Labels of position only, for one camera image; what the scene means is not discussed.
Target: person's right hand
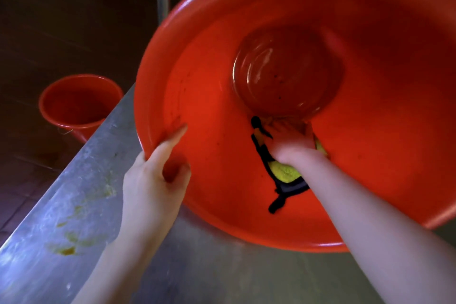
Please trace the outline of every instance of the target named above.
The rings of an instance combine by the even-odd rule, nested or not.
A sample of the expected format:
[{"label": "person's right hand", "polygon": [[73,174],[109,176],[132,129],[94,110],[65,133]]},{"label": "person's right hand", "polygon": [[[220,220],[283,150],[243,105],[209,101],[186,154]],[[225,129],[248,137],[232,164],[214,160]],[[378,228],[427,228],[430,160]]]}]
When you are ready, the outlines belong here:
[{"label": "person's right hand", "polygon": [[168,183],[163,166],[187,131],[184,125],[153,151],[145,160],[144,152],[136,158],[123,179],[122,242],[136,243],[155,250],[171,229],[190,181],[190,165],[180,167],[176,178]]},{"label": "person's right hand", "polygon": [[310,123],[305,125],[305,134],[286,121],[274,121],[271,125],[265,126],[265,129],[272,136],[272,139],[264,137],[265,144],[272,157],[280,163],[294,166],[293,159],[298,158],[303,151],[315,150]]}]

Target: tiled floor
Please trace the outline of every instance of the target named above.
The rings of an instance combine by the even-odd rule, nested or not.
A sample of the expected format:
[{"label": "tiled floor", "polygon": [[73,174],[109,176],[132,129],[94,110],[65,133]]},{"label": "tiled floor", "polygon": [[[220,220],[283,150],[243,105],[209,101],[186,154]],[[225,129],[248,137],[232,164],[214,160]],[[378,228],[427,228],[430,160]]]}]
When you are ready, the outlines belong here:
[{"label": "tiled floor", "polygon": [[41,91],[83,72],[127,91],[156,28],[155,0],[0,0],[0,246],[81,148],[41,117]]}]

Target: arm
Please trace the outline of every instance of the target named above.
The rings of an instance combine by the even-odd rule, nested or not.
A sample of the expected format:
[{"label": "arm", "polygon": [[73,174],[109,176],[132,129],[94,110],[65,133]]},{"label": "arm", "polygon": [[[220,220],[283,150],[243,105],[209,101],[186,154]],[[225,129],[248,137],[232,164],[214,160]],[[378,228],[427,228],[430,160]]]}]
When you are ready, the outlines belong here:
[{"label": "arm", "polygon": [[72,304],[128,303],[138,289],[142,274],[177,217],[190,180],[189,165],[179,169],[172,183],[162,174],[186,130],[184,126],[176,131],[147,161],[141,152],[125,174],[119,235],[106,246]]},{"label": "arm", "polygon": [[272,156],[295,167],[387,304],[454,303],[456,251],[333,165],[286,123],[268,128]]}]

